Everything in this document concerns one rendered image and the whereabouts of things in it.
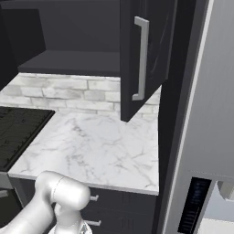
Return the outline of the black cabinet door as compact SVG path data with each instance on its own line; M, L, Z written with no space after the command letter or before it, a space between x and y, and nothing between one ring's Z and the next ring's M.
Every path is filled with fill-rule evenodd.
M177 0L120 1L121 120L128 122L168 78ZM134 23L139 16L149 21L145 94L138 92L141 28Z

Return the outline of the black base cabinet drawers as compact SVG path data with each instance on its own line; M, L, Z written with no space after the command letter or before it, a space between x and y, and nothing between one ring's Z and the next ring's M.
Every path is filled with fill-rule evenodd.
M103 188L90 188L97 200L81 211L85 220L99 222L91 226L93 234L151 234L156 196Z

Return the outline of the black tall side panel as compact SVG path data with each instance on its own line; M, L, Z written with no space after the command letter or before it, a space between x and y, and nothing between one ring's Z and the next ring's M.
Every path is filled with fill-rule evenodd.
M177 0L168 79L162 85L158 113L159 195L151 234L162 233L208 1Z

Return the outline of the silver fridge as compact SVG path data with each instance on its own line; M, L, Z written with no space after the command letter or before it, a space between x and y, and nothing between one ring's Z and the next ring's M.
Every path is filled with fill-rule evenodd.
M234 0L209 0L161 234L234 234Z

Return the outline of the black hob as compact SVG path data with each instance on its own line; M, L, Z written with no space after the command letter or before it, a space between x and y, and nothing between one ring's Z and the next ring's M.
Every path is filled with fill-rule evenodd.
M55 114L0 106L0 172L7 172Z

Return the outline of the black wall cabinet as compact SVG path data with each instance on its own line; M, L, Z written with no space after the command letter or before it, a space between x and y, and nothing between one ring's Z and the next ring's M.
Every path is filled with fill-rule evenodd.
M120 0L0 0L0 90L20 72L118 77Z

